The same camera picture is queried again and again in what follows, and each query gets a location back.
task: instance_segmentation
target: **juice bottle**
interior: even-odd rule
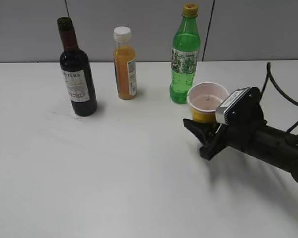
[[[200,36],[196,17],[198,6],[185,4],[183,19],[172,43],[172,82],[170,96],[175,103],[186,103],[187,93],[192,87],[200,50]]]
[[[136,96],[136,53],[130,45],[131,30],[120,26],[114,29],[116,49],[114,51],[114,64],[118,96],[129,100]]]

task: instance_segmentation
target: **green soda bottle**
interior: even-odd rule
[[[196,22],[198,6],[185,4],[182,16],[172,44],[170,96],[175,103],[187,102],[187,93],[193,84],[201,44]]]

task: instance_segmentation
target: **plastic cup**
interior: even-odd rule
[[[217,83],[199,83],[187,96],[193,120],[210,123],[216,121],[215,109],[229,96],[226,88]]]

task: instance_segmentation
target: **wine bottle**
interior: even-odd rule
[[[97,109],[97,99],[88,57],[78,47],[72,20],[61,17],[58,27],[64,47],[60,65],[74,112],[82,117],[89,116]]]

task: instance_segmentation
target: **juice bottle label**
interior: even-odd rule
[[[197,68],[198,56],[199,49],[192,52],[184,52],[172,48],[172,70],[181,74],[194,73]]]
[[[88,88],[85,80],[84,71],[69,72],[62,70],[65,84],[68,88],[70,99],[77,103],[89,100]]]
[[[137,92],[135,58],[127,62],[127,69],[128,69],[128,81],[129,81],[129,94],[131,96],[134,96]]]

